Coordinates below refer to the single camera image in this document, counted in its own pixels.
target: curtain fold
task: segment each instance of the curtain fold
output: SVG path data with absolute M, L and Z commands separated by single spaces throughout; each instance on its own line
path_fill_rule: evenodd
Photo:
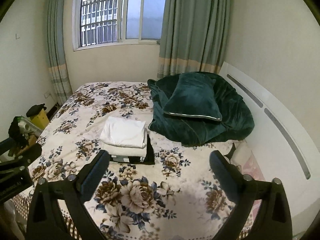
M 230 0 L 165 0 L 158 79 L 191 71 L 218 73 L 229 16 Z
M 46 7 L 49 73 L 59 105 L 72 95 L 63 47 L 63 5 L 64 0 L 47 0 Z

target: wall outlet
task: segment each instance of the wall outlet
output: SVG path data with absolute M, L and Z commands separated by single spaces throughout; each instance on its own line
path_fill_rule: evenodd
M 51 95 L 50 91 L 47 91 L 44 93 L 44 98 L 47 99 L 50 95 Z

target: velvet pillow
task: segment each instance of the velvet pillow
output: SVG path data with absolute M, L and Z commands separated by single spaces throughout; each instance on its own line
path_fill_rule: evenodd
M 215 79 L 196 72 L 180 74 L 177 86 L 164 106 L 164 113 L 222 121 L 222 115 L 214 99 L 215 82 Z

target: white wall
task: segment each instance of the white wall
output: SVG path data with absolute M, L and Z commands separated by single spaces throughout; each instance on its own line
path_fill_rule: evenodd
M 320 149 L 320 26 L 303 0 L 231 0 L 225 61 L 277 97 Z
M 72 10 L 73 0 L 65 0 L 64 49 L 73 91 L 87 82 L 156 79 L 159 45 L 108 45 L 73 51 Z
M 35 104 L 51 109 L 53 95 L 44 42 L 45 0 L 15 0 L 0 22 L 0 141 L 17 115 Z

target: floral bedsheet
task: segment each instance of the floral bedsheet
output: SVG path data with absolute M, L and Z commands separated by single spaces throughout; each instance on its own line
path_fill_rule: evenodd
M 42 156 L 29 166 L 33 186 L 20 193 L 24 215 L 41 177 L 62 180 L 78 173 L 101 149 L 99 140 L 108 116 L 152 121 L 153 104 L 146 83 L 98 82 L 80 87 L 45 128 L 38 143 Z M 209 167 L 209 154 L 229 152 L 232 141 L 182 147 L 148 131 L 155 165 L 110 163 L 92 199 L 85 203 L 108 239 L 212 239 L 234 203 L 220 188 Z M 64 201 L 61 211 L 70 227 Z M 252 225 L 252 214 L 243 232 Z M 77 238 L 76 229 L 71 227 Z

